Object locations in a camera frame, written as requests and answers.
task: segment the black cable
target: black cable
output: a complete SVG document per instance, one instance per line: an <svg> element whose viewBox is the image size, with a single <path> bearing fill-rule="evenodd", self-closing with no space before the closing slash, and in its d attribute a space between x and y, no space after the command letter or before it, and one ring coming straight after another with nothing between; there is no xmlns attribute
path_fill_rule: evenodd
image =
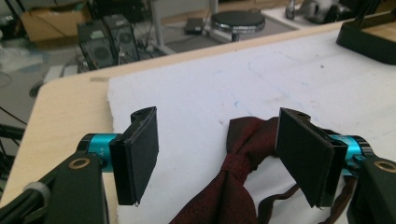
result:
<svg viewBox="0 0 396 224"><path fill-rule="evenodd" d="M0 137L22 140L23 134L23 128L0 124Z"/></svg>
<svg viewBox="0 0 396 224"><path fill-rule="evenodd" d="M358 9L356 19L363 20L366 15L374 13L378 5L378 0L363 0Z"/></svg>
<svg viewBox="0 0 396 224"><path fill-rule="evenodd" d="M0 139L0 148L1 148L1 158L4 163L2 165L4 166L5 173L9 174L12 168L12 161L9 160L8 154L6 153L6 149L4 148L3 142Z"/></svg>
<svg viewBox="0 0 396 224"><path fill-rule="evenodd" d="M0 110L3 110L3 112L5 112L6 114L10 115L12 118L14 118L15 120L19 121L20 123L26 125L26 122L18 119L16 116L14 116L13 114L9 113L8 111L6 111L2 106L0 106Z"/></svg>
<svg viewBox="0 0 396 224"><path fill-rule="evenodd" d="M21 0L17 0L17 4L18 4L18 6L20 7L20 9L22 10L22 12L25 12L25 11L26 11L25 8L24 8L24 6L23 6L23 3L21 2Z"/></svg>
<svg viewBox="0 0 396 224"><path fill-rule="evenodd" d="M146 30L146 40L145 40L145 45L144 47L146 48L149 45L149 38L151 36L151 31L152 31L152 27L153 27L153 21L152 21L152 15L149 14L149 11L146 9L146 6L143 5L143 12L146 14L146 16L148 17L149 21L150 21L150 26L148 28L148 31L146 29L146 25L145 25L145 30Z"/></svg>
<svg viewBox="0 0 396 224"><path fill-rule="evenodd" d="M207 11L207 13L206 13L206 17L205 17L205 21L204 21L204 24L203 24L203 28L205 29L205 27L206 27L206 23L207 23L207 20L209 19L209 15L210 15L210 9Z"/></svg>
<svg viewBox="0 0 396 224"><path fill-rule="evenodd" d="M6 176L9 175L9 172L11 172L11 170L2 162L0 164L0 170L2 170L1 174L5 174ZM0 179L7 180L7 177L3 178L2 176L0 176Z"/></svg>
<svg viewBox="0 0 396 224"><path fill-rule="evenodd" d="M151 54L150 52L148 52L148 49L147 49L147 48L143 48L143 51L144 51L145 53L147 53L147 55L148 55L150 58L154 58L154 56L152 56L152 54Z"/></svg>
<svg viewBox="0 0 396 224"><path fill-rule="evenodd" d="M28 189L25 190L23 194L25 194L23 200L18 201L18 203L13 203L14 201L11 202L12 205L7 209L4 215L0 217L0 223L20 223L26 215L35 211L40 205L42 206L43 198L38 191Z"/></svg>
<svg viewBox="0 0 396 224"><path fill-rule="evenodd" d="M1 136L10 139L18 147L20 146L20 144L15 140L15 138L9 133L9 131L2 124L0 124L0 129L1 129L1 134L2 134Z"/></svg>
<svg viewBox="0 0 396 224"><path fill-rule="evenodd" d="M0 179L4 181L8 181L9 174L2 173L0 174Z"/></svg>
<svg viewBox="0 0 396 224"><path fill-rule="evenodd" d="M5 0L8 9L11 11L12 15L14 16L14 19L16 20L19 16L18 13L15 11L15 8L11 5L11 3L9 2L9 0Z"/></svg>

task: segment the white sheet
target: white sheet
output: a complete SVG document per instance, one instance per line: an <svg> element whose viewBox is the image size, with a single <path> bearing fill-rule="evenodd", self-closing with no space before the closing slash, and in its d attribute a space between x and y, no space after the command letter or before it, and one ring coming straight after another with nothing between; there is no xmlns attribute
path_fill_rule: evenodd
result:
<svg viewBox="0 0 396 224"><path fill-rule="evenodd" d="M238 50L111 78L114 130L129 115L157 106L160 154L138 207L119 206L120 223L168 223L218 173L230 119L269 119L279 108L305 112L320 127L364 137L378 156L396 161L396 67L335 44L338 31ZM255 204L294 183L267 159L245 187ZM272 223L318 223L299 190L277 202ZM342 216L338 223L346 223Z"/></svg>

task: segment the cardboard box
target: cardboard box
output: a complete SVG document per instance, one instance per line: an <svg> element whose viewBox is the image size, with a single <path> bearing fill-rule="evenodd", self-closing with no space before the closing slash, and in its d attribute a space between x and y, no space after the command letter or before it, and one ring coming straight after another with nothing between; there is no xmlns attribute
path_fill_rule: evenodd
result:
<svg viewBox="0 0 396 224"><path fill-rule="evenodd" d="M60 40L63 43L76 39L77 26L81 22L90 21L91 15L87 2L35 8L21 15L21 20L29 39L33 42Z"/></svg>
<svg viewBox="0 0 396 224"><path fill-rule="evenodd" d="M77 36L48 39L48 40L41 40L35 42L35 46L38 47L39 49L58 49L72 45L78 45Z"/></svg>

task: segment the wooden table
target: wooden table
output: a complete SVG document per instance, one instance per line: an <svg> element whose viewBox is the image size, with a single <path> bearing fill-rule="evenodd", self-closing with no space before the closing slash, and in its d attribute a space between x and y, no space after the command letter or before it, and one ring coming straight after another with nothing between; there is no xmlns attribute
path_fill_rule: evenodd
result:
<svg viewBox="0 0 396 224"><path fill-rule="evenodd" d="M0 203L4 206L17 197L30 182L40 177L76 151L86 133L112 133L112 115L107 81L154 67L176 64L239 49L255 48L297 37L337 30L341 23L271 35L209 49L161 57L139 63L92 71L55 80L45 85L36 99L7 187ZM117 223L117 196L112 174L104 174L111 223Z"/></svg>
<svg viewBox="0 0 396 224"><path fill-rule="evenodd" d="M363 31L396 42L396 21L369 27Z"/></svg>

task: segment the black box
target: black box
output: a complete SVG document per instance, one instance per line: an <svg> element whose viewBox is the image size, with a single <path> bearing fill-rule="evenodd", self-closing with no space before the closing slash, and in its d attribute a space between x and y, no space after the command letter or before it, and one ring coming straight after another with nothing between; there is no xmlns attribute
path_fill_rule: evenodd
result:
<svg viewBox="0 0 396 224"><path fill-rule="evenodd" d="M104 23L111 35L118 57L125 54L128 63L139 61L139 52L132 24L121 14L104 17Z"/></svg>
<svg viewBox="0 0 396 224"><path fill-rule="evenodd" d="M202 18L188 18L186 27L184 28L185 35L201 35L204 29L204 20Z"/></svg>
<svg viewBox="0 0 396 224"><path fill-rule="evenodd" d="M115 64L115 50L102 21L79 24L78 41L90 70Z"/></svg>
<svg viewBox="0 0 396 224"><path fill-rule="evenodd" d="M94 0L93 14L96 19L104 16L122 14L129 22L138 22L144 19L144 6L141 0Z"/></svg>

